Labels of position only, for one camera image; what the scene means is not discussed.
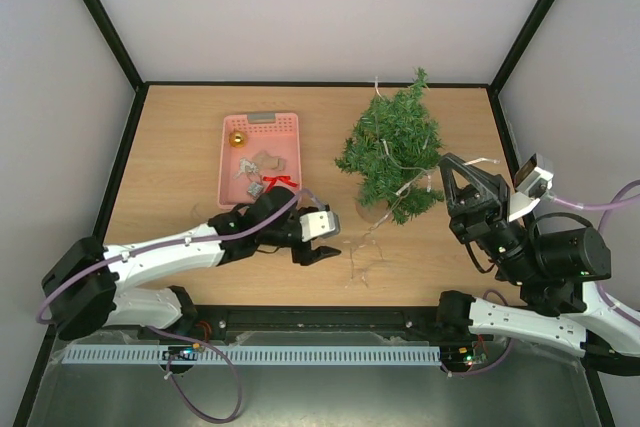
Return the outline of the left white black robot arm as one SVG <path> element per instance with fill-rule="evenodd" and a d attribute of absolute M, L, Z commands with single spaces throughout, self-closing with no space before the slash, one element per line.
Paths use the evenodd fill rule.
<path fill-rule="evenodd" d="M 301 207 L 298 193 L 276 186 L 185 232 L 141 243 L 76 241 L 44 276 L 40 324 L 76 340 L 104 327 L 189 328 L 195 308 L 182 287 L 150 290 L 147 283 L 193 269 L 215 268 L 253 256 L 261 247 L 287 249 L 310 266 L 339 255 L 314 241 L 340 231 L 339 217 L 318 199 Z"/>

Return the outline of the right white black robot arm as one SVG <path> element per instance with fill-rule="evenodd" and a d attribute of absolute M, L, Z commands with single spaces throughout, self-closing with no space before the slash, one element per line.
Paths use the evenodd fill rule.
<path fill-rule="evenodd" d="M 564 351 L 598 372 L 639 373 L 639 313 L 607 294 L 611 251 L 600 231 L 572 204 L 564 217 L 578 228 L 538 233 L 520 220 L 551 199 L 553 168 L 534 154 L 513 182 L 447 153 L 439 162 L 449 227 L 465 247 L 477 245 L 496 279 L 520 290 L 524 308 L 458 291 L 441 294 L 436 326 L 445 337 L 498 335 Z"/>

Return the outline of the pink plastic basket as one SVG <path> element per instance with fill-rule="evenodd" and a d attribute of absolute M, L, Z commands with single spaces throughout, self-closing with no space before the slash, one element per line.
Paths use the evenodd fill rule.
<path fill-rule="evenodd" d="M 299 118 L 293 112 L 254 112 L 223 120 L 218 206 L 251 203 L 274 187 L 302 187 Z"/>

